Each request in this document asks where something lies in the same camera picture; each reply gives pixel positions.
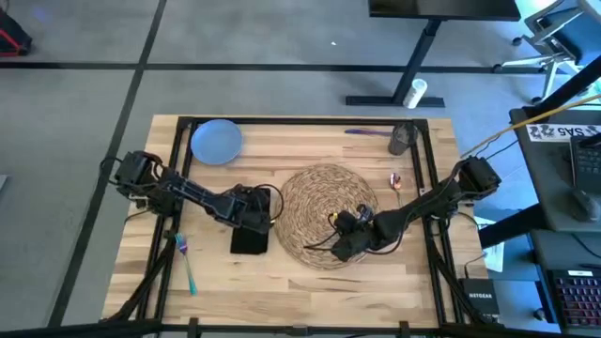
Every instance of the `round rattan mat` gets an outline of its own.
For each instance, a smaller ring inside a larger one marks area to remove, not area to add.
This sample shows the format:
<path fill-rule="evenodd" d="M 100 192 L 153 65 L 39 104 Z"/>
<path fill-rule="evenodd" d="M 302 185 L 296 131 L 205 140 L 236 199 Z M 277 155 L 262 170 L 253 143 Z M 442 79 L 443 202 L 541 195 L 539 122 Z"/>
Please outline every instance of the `round rattan mat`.
<path fill-rule="evenodd" d="M 282 196 L 285 208 L 274 226 L 275 235 L 296 260 L 313 269 L 339 269 L 365 256 L 362 253 L 341 262 L 329 251 L 304 248 L 333 233 L 329 214 L 347 210 L 359 216 L 359 204 L 378 209 L 378 200 L 362 177 L 338 165 L 315 165 L 290 178 L 282 187 Z M 319 247 L 330 248 L 338 239 L 335 235 Z"/>

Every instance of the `sticker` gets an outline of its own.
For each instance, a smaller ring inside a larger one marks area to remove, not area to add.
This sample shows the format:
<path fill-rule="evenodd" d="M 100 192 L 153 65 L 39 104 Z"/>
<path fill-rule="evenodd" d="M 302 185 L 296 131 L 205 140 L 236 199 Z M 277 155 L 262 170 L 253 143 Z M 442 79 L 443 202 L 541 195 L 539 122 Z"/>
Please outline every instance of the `sticker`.
<path fill-rule="evenodd" d="M 526 125 L 532 142 L 570 142 L 572 136 L 594 136 L 601 126 L 531 124 Z"/>
<path fill-rule="evenodd" d="M 590 271 L 575 271 L 575 270 L 568 270 L 567 274 L 569 274 L 570 276 L 585 276 L 585 277 L 593 277 L 593 273 Z"/>

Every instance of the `table leg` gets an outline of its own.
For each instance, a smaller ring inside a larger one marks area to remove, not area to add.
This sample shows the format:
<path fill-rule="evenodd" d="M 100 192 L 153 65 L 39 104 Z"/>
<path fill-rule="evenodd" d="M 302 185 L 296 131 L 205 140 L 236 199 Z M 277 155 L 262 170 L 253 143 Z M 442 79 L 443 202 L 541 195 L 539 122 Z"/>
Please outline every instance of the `table leg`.
<path fill-rule="evenodd" d="M 434 37 L 440 28 L 441 20 L 430 20 L 425 27 L 420 40 L 417 42 L 411 59 L 407 64 L 407 71 L 403 73 L 401 81 L 398 83 L 394 95 L 391 97 L 380 96 L 347 96 L 347 105 L 354 106 L 403 106 L 403 99 L 411 89 L 411 83 L 415 79 L 415 75 L 420 70 L 422 63 L 427 55 Z M 442 98 L 422 98 L 418 107 L 444 108 L 444 100 Z"/>
<path fill-rule="evenodd" d="M 514 216 L 489 225 L 478 233 L 482 249 L 486 249 L 505 240 L 527 234 L 535 229 L 547 229 L 545 214 L 539 204 L 523 209 Z"/>

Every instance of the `fork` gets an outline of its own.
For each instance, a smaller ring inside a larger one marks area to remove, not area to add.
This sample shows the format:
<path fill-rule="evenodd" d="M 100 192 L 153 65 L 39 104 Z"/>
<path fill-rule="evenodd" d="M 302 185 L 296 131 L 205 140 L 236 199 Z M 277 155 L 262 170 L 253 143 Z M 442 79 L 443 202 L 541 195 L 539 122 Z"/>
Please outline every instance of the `fork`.
<path fill-rule="evenodd" d="M 186 239 L 184 238 L 182 233 L 176 233 L 176 244 L 177 244 L 177 249 L 184 256 L 184 262 L 186 263 L 186 271 L 188 272 L 188 285 L 190 286 L 190 294 L 195 296 L 197 293 L 196 284 L 194 283 L 194 277 L 192 276 L 192 270 L 190 269 L 190 263 L 188 262 L 188 255 L 186 255 L 186 252 L 188 252 L 188 244 L 186 244 Z"/>

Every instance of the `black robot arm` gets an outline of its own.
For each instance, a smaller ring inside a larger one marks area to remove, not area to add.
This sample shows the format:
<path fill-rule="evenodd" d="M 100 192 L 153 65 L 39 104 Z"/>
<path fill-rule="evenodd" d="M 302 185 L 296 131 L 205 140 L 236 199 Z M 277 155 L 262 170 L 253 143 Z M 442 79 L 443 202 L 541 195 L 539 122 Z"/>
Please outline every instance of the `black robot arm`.
<path fill-rule="evenodd" d="M 169 217 L 176 211 L 176 200 L 184 198 L 203 207 L 218 222 L 261 234 L 270 230 L 270 215 L 260 207 L 269 200 L 260 190 L 239 184 L 222 193 L 211 192 L 144 151 L 128 152 L 118 161 L 115 181 L 111 183 L 138 207 Z"/>
<path fill-rule="evenodd" d="M 483 199 L 495 192 L 500 184 L 501 179 L 485 159 L 469 157 L 458 162 L 452 173 L 430 192 L 399 209 L 382 211 L 367 221 L 357 220 L 342 211 L 334 221 L 340 238 L 332 246 L 331 253 L 346 262 L 355 254 L 381 250 L 400 242 L 408 225 L 420 217 L 430 215 L 448 219 L 456 213 L 459 201 Z"/>

